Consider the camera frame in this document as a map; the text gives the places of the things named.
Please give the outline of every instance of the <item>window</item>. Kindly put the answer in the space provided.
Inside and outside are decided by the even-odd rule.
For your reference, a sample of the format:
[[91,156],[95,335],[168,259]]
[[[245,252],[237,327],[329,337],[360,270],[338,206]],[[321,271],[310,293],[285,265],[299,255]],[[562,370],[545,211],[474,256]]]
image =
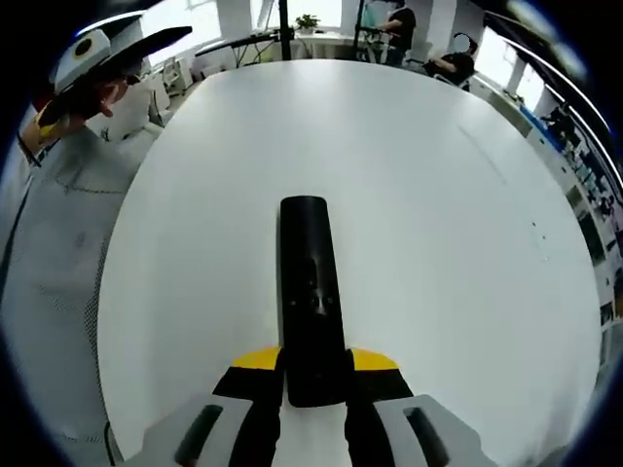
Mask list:
[[149,55],[152,66],[221,37],[216,0],[163,0],[145,12],[140,24],[145,36],[167,27],[193,26],[188,36]]
[[544,88],[545,84],[541,77],[538,76],[531,66],[526,65],[522,80],[517,87],[517,94],[524,97],[524,105],[531,112],[536,108],[536,104],[538,104]]
[[515,49],[489,27],[486,28],[476,57],[476,71],[505,88],[513,73],[515,61],[517,61]]
[[[296,18],[305,14],[317,16],[320,26],[340,27],[342,2],[339,0],[288,0],[289,24],[294,24]],[[251,0],[251,19],[254,29],[279,27],[278,0]]]

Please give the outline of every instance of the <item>white table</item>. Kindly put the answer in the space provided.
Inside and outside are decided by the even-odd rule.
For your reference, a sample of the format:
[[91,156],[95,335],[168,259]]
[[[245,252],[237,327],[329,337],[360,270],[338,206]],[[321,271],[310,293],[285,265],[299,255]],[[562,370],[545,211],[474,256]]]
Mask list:
[[[382,53],[379,57],[380,63],[385,63],[387,60],[387,49],[389,47],[389,34],[381,35]],[[314,32],[313,34],[302,34],[298,32],[294,36],[292,46],[294,47],[295,59],[301,58],[336,58],[336,49],[340,46],[352,47],[354,42],[354,36],[349,36],[335,31],[326,31],[323,33]],[[368,43],[365,40],[365,33],[361,32],[359,35],[359,47],[366,47],[368,49],[368,55],[370,56],[370,62],[375,63],[377,61],[375,54],[369,49]]]
[[[599,302],[545,165],[473,95],[302,60],[206,80],[129,190],[98,322],[125,457],[236,357],[277,343],[275,219],[302,194],[329,205],[349,346],[396,360],[502,465],[568,441],[595,383]],[[350,465],[343,419],[343,407],[286,407],[275,465],[293,452],[297,465]]]
[[[489,94],[493,93],[508,104],[508,109],[513,109],[516,112],[516,119],[520,120],[529,131],[526,139],[532,145],[543,163],[547,165],[550,173],[563,191],[563,194],[568,194],[573,187],[581,194],[582,201],[575,206],[575,215],[579,218],[581,213],[588,212],[595,223],[602,248],[605,252],[605,260],[594,267],[595,279],[597,282],[600,304],[611,304],[614,300],[615,274],[620,264],[618,245],[614,245],[609,251],[606,248],[609,243],[616,239],[611,220],[604,220],[602,215],[591,204],[586,188],[581,183],[578,175],[568,163],[567,159],[543,136],[541,129],[522,113],[518,102],[510,98],[508,94],[502,92],[502,90],[487,83],[481,76],[475,75],[474,81],[476,86],[472,86],[472,89],[476,95],[488,100]],[[604,331],[607,327],[609,327],[609,325],[603,326],[602,330]]]

